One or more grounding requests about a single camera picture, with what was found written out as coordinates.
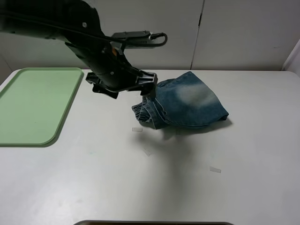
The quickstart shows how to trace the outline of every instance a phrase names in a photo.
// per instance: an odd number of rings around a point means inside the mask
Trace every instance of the black cable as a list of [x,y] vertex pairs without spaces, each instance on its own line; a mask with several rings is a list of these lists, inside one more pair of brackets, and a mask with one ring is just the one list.
[[57,29],[60,29],[60,30],[66,30],[66,31],[86,35],[88,37],[100,39],[100,40],[103,40],[103,41],[109,41],[109,42],[113,41],[113,42],[122,43],[122,44],[130,45],[130,46],[136,46],[136,47],[161,47],[161,46],[164,46],[168,41],[168,36],[165,33],[154,34],[151,37],[151,39],[156,39],[158,37],[164,37],[165,40],[162,43],[158,43],[158,44],[139,44],[139,43],[135,43],[135,42],[131,42],[131,41],[120,40],[120,39],[114,38],[114,37],[100,36],[98,34],[91,33],[90,31],[87,32],[86,30],[78,29],[77,27],[68,26],[68,25],[65,25],[65,24],[60,23],[60,22],[49,21],[47,19],[40,18],[40,17],[23,15],[23,14],[20,14],[20,13],[9,12],[9,11],[6,11],[6,10],[5,11],[0,10],[0,15],[4,15],[4,16],[6,16],[8,18],[12,18],[12,19],[22,20],[22,21],[30,22],[30,23],[37,23],[37,24],[40,24],[40,25],[54,27],[54,28],[57,28]]

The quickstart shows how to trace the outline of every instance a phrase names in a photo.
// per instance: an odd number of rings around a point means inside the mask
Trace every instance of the white cabinet door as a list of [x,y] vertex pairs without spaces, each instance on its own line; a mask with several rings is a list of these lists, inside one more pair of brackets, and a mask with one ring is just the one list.
[[[154,49],[126,50],[129,62],[145,69],[188,69],[196,41],[202,0],[87,0],[99,13],[106,35],[149,30],[165,32],[168,43]],[[86,66],[63,42],[0,34],[10,67]]]
[[300,0],[206,0],[193,69],[280,70],[300,38]]

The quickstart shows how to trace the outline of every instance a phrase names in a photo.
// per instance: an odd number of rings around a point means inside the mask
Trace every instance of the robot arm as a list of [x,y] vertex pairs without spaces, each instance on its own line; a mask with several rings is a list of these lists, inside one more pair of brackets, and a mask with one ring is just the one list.
[[[97,10],[83,0],[0,0],[0,31],[65,42],[90,69],[93,91],[117,98],[123,90],[155,95],[157,75],[134,68],[126,48],[152,48],[167,42],[164,33],[101,31]],[[157,38],[164,37],[162,43]]]

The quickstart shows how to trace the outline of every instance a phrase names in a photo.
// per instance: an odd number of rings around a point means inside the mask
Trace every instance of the green tray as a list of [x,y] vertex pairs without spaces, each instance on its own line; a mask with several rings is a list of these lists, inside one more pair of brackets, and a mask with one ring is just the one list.
[[0,92],[0,146],[52,141],[83,78],[79,68],[26,68]]

